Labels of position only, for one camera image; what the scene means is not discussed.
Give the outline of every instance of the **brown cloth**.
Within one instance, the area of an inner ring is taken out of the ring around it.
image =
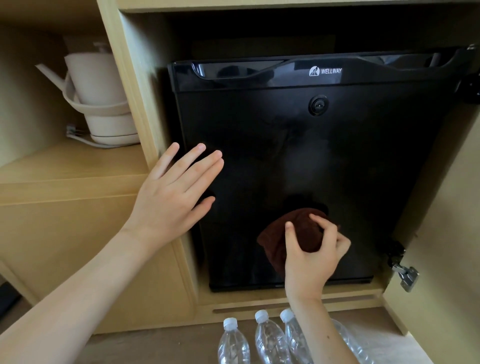
[[[285,245],[287,221],[293,223],[300,248],[304,252],[317,252],[322,246],[324,230],[309,217],[310,214],[328,218],[325,213],[315,208],[299,208],[272,222],[257,237],[257,243],[264,247],[268,260],[282,278],[285,278],[285,261],[287,260]]]

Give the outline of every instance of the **black mini fridge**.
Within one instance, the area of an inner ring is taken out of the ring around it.
[[[474,50],[179,61],[168,71],[185,150],[225,166],[200,221],[214,291],[283,286],[256,242],[301,207],[352,241],[329,283],[370,282]]]

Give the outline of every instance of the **water bottle cap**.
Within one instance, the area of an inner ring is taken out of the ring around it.
[[[280,314],[280,318],[282,319],[282,321],[284,323],[287,323],[288,321],[290,321],[291,319],[293,319],[295,317],[295,315],[293,314],[292,310],[290,310],[289,308],[286,308],[285,310],[282,311],[282,313]]]
[[[268,312],[266,310],[257,311],[257,313],[255,314],[255,320],[257,320],[259,324],[265,322],[266,320],[268,320]]]
[[[234,317],[229,317],[223,320],[223,328],[226,331],[232,331],[235,330],[238,327],[237,319]]]

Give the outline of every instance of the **finger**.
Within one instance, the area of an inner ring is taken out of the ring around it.
[[[196,160],[206,149],[205,144],[200,143],[190,152],[185,154],[180,160],[177,161],[164,175],[164,181],[168,184],[175,182],[188,167]]]
[[[222,152],[216,150],[209,156],[196,162],[193,166],[187,169],[177,180],[179,188],[182,191],[188,190],[197,180],[220,158],[222,158]]]
[[[334,251],[336,249],[336,240],[338,237],[336,225],[325,218],[321,218],[320,216],[314,214],[310,214],[309,216],[324,230],[324,237],[322,239],[322,246],[320,249]]]
[[[201,218],[203,218],[212,208],[215,197],[209,196],[193,208],[185,219],[187,230],[191,229]]]
[[[179,149],[180,145],[178,143],[172,143],[152,168],[148,177],[152,180],[158,180],[162,177]]]
[[[200,196],[206,191],[208,186],[210,186],[216,176],[220,173],[223,168],[224,161],[220,158],[216,161],[209,169],[205,171],[204,174],[200,176],[199,179],[185,192],[189,194],[193,199],[198,200]]]
[[[341,259],[351,246],[350,239],[338,233],[338,241],[336,242],[336,254]]]
[[[287,256],[296,255],[301,252],[295,227],[290,221],[285,223],[285,245],[287,246]]]

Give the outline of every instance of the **cabinet door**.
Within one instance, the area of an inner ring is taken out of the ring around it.
[[[128,218],[135,198],[0,206],[0,274],[36,303],[103,248]],[[97,332],[165,326],[192,316],[168,244],[133,279]]]
[[[384,299],[435,364],[480,363],[480,117],[450,167]]]

